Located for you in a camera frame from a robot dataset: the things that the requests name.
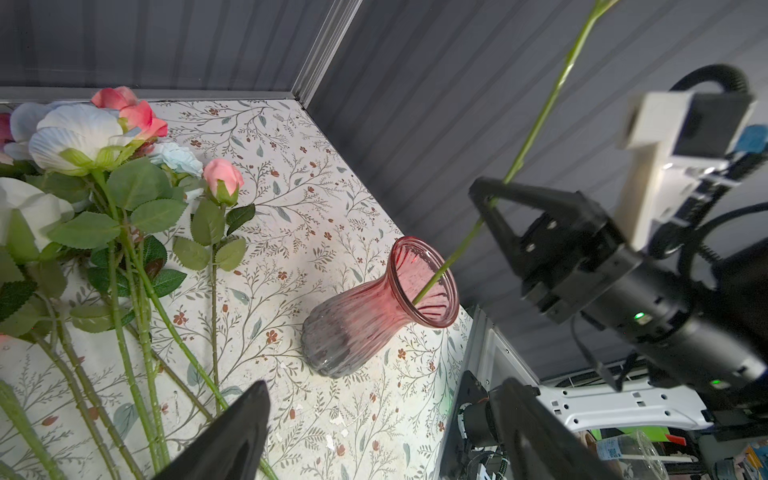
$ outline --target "gray wall panel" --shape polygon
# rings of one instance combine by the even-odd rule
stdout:
[[[333,0],[8,0],[2,86],[289,91]]]
[[[403,11],[366,0],[308,111],[398,225],[448,255],[477,218],[469,185],[505,174],[590,6],[441,0]],[[763,102],[753,121],[768,120],[765,18],[761,0],[622,0],[595,27],[518,179],[581,189],[612,211],[631,159],[614,146],[628,98],[709,63],[743,68]],[[748,180],[717,211],[765,201],[766,180]],[[537,216],[502,211],[518,230]],[[739,245],[731,232],[713,248],[732,253],[768,234],[765,221],[734,228]],[[487,232],[452,271],[462,300],[479,301],[538,375],[584,366],[569,328],[518,298],[519,280]],[[578,331],[603,360],[627,352],[610,333]]]

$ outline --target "corner trim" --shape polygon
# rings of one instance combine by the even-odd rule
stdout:
[[[304,108],[307,108],[315,96],[317,88],[339,49],[357,9],[362,0],[333,0],[323,26],[317,34],[310,54],[293,84],[291,91]]]
[[[97,88],[70,87],[0,87],[0,104],[25,101],[88,101]],[[141,100],[294,100],[289,91],[233,91],[233,90],[134,90]]]

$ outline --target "pink rose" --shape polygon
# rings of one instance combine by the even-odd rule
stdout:
[[[113,108],[120,111],[128,130],[136,127],[141,133],[136,136],[139,140],[168,135],[168,124],[155,116],[146,101],[139,102],[134,92],[128,87],[102,88],[96,92],[91,103],[99,108]]]
[[[99,108],[113,108],[122,110],[126,107],[138,105],[139,99],[128,87],[102,88],[96,92],[91,103]]]
[[[214,199],[229,206],[237,203],[237,193],[245,185],[240,171],[223,158],[216,158],[205,166],[203,179],[208,183]],[[225,191],[219,191],[220,182],[223,182]]]

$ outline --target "light blue flower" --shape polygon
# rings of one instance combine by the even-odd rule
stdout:
[[[203,176],[203,162],[194,156],[192,150],[172,141],[155,144],[148,157],[153,164],[166,164],[178,174]]]

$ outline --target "white flower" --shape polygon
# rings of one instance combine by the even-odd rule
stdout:
[[[194,156],[192,150],[172,141],[155,144],[148,157],[153,164],[166,164],[178,174],[203,176],[203,162]]]
[[[38,130],[38,122],[52,107],[40,104],[21,104],[11,113],[11,135],[15,143],[5,145],[5,153],[14,160],[31,160],[29,139]]]
[[[77,176],[86,175],[88,171],[97,168],[110,170],[117,166],[113,164],[117,155],[110,154],[99,161],[98,154],[101,149],[111,146],[123,147],[133,140],[132,136],[123,134],[123,128],[114,115],[90,104],[60,104],[38,121],[35,125],[36,132],[31,123],[50,106],[37,105],[28,108],[25,114],[14,122],[14,115],[22,107],[24,105],[11,115],[14,139],[14,126],[23,137],[32,132],[28,144],[29,154],[32,160],[45,170]],[[62,152],[68,149],[82,155],[62,156]]]
[[[5,245],[8,237],[8,222],[11,211],[19,209],[27,220],[29,229],[35,235],[35,246],[39,251],[51,242],[47,233],[59,222],[74,217],[72,205],[66,200],[47,194],[37,187],[16,180],[0,178],[0,244]]]

